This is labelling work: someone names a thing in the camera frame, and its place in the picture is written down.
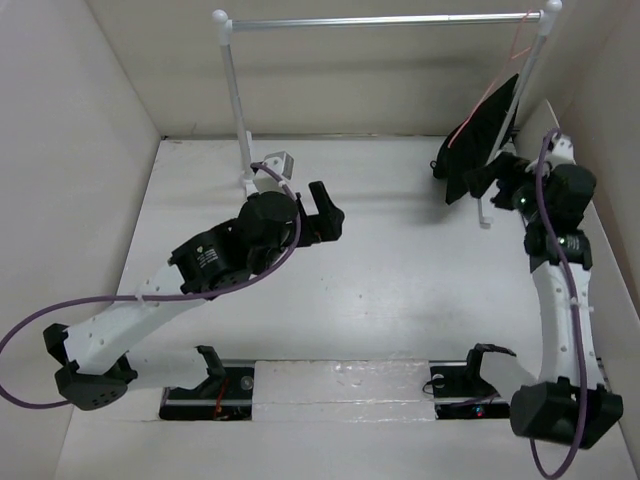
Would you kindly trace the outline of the black trousers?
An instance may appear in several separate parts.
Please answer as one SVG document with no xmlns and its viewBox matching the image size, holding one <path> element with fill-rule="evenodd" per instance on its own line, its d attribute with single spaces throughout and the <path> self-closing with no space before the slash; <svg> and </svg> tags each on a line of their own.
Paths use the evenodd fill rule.
<svg viewBox="0 0 640 480">
<path fill-rule="evenodd" d="M 497 135 L 514 95 L 518 74 L 490 94 L 465 126 L 460 124 L 440 146 L 431 162 L 433 177 L 446 181 L 445 203 L 451 205 L 468 193 L 464 175 L 489 161 Z"/>
</svg>

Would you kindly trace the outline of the pink wire hanger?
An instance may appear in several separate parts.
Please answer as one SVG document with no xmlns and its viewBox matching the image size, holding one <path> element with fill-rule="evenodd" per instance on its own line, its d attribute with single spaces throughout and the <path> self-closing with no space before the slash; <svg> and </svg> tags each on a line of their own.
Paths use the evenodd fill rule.
<svg viewBox="0 0 640 480">
<path fill-rule="evenodd" d="M 496 84 L 498 83 L 498 81 L 501 79 L 501 77 L 505 74 L 507 67 L 516 59 L 518 59 L 519 57 L 523 56 L 525 53 L 528 53 L 531 48 L 527 47 L 524 48 L 522 50 L 520 50 L 519 52 L 516 51 L 516 47 L 518 46 L 518 41 L 519 41 L 519 36 L 522 30 L 522 26 L 524 25 L 525 21 L 529 19 L 529 17 L 533 14 L 533 10 L 529 9 L 524 17 L 520 20 L 518 27 L 516 29 L 516 33 L 513 37 L 512 43 L 511 43 L 511 47 L 509 50 L 509 54 L 507 59 L 505 60 L 501 70 L 499 71 L 499 73 L 497 74 L 497 76 L 491 81 L 491 83 L 487 86 L 486 90 L 484 91 L 484 93 L 482 94 L 482 96 L 480 97 L 480 99 L 478 100 L 478 102 L 474 105 L 474 107 L 471 109 L 471 111 L 469 112 L 468 116 L 466 117 L 466 119 L 462 122 L 462 124 L 454 131 L 454 135 L 453 137 L 448 141 L 448 143 L 446 144 L 447 148 L 451 148 L 454 144 L 454 142 L 457 140 L 457 138 L 459 137 L 459 135 L 464 131 L 464 129 L 467 127 L 467 125 L 470 123 L 470 121 L 472 120 L 472 118 L 475 116 L 477 110 L 479 109 L 479 107 L 481 106 L 481 104 L 489 97 L 489 95 L 492 93 L 492 91 L 494 90 L 494 87 L 496 86 Z"/>
</svg>

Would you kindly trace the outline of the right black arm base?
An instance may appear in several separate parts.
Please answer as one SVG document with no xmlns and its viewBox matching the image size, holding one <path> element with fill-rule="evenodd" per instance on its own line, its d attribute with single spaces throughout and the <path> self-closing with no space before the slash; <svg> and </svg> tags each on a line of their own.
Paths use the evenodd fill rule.
<svg viewBox="0 0 640 480">
<path fill-rule="evenodd" d="M 433 400 L 437 420 L 509 418 L 509 403 L 485 380 L 468 373 L 465 361 L 430 362 L 429 372 L 422 391 Z"/>
</svg>

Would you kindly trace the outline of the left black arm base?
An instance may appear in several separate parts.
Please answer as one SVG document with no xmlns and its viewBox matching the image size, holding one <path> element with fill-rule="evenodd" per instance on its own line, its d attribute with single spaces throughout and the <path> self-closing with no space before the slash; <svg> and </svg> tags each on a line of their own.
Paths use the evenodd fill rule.
<svg viewBox="0 0 640 480">
<path fill-rule="evenodd" d="M 222 415 L 214 420 L 213 414 L 220 387 L 212 393 L 196 390 L 166 388 L 163 391 L 158 416 L 165 421 L 249 421 L 252 419 L 254 392 L 254 364 L 236 364 L 225 367 L 229 385 L 221 402 Z"/>
</svg>

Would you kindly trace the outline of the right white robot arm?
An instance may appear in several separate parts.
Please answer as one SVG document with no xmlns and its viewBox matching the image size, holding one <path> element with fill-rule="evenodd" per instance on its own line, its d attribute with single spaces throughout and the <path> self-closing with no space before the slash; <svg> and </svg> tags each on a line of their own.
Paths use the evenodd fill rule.
<svg viewBox="0 0 640 480">
<path fill-rule="evenodd" d="M 607 390 L 594 354 L 590 324 L 591 246 L 580 225 L 596 179 L 573 162 L 535 163 L 502 153 L 467 174 L 469 191 L 496 185 L 492 204 L 516 210 L 526 223 L 524 248 L 539 299 L 542 363 L 533 375 L 506 347 L 478 344 L 462 381 L 473 393 L 494 388 L 510 405 L 515 435 L 593 447 L 623 414 L 621 396 Z"/>
</svg>

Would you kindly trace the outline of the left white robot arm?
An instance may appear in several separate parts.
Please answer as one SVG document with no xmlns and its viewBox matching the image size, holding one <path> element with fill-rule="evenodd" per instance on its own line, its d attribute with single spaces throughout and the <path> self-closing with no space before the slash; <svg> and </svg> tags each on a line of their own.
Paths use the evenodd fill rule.
<svg viewBox="0 0 640 480">
<path fill-rule="evenodd" d="M 307 214 L 299 196 L 253 194 L 237 217 L 177 247 L 141 286 L 140 298 L 114 301 L 77 325 L 47 327 L 47 351 L 61 365 L 54 375 L 61 396 L 91 411 L 129 390 L 163 387 L 200 398 L 217 395 L 228 374 L 213 347 L 159 353 L 140 344 L 175 317 L 272 272 L 293 248 L 338 240 L 344 212 L 322 182 L 309 189 L 317 214 Z"/>
</svg>

